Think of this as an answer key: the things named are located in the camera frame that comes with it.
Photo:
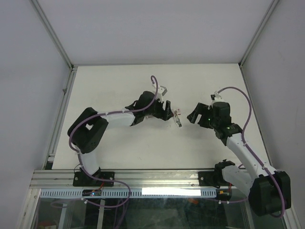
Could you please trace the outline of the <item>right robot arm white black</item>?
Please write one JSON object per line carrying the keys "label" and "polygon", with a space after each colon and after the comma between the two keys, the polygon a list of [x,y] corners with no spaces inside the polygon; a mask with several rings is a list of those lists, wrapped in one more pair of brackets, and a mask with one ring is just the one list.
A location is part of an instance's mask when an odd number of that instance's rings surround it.
{"label": "right robot arm white black", "polygon": [[232,122],[227,102],[212,105],[198,103],[187,116],[190,123],[212,129],[215,136],[230,149],[246,169],[241,171],[234,163],[222,162],[215,166],[213,180],[237,187],[248,199],[258,216],[284,212],[291,207],[291,181],[284,171],[277,171],[262,161],[246,142],[241,127]]}

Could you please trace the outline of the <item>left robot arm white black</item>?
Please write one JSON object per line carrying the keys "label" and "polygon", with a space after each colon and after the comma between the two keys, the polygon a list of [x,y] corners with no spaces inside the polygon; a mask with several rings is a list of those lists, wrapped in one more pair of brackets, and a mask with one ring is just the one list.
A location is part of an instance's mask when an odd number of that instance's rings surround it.
{"label": "left robot arm white black", "polygon": [[67,132],[69,147],[77,153],[81,165],[80,171],[74,173],[73,185],[80,187],[105,184],[112,187],[114,175],[101,171],[97,163],[96,148],[105,131],[135,126],[147,116],[164,121],[171,119],[174,116],[171,102],[163,102],[156,94],[145,91],[139,99],[119,111],[98,113],[92,107],[86,108]]}

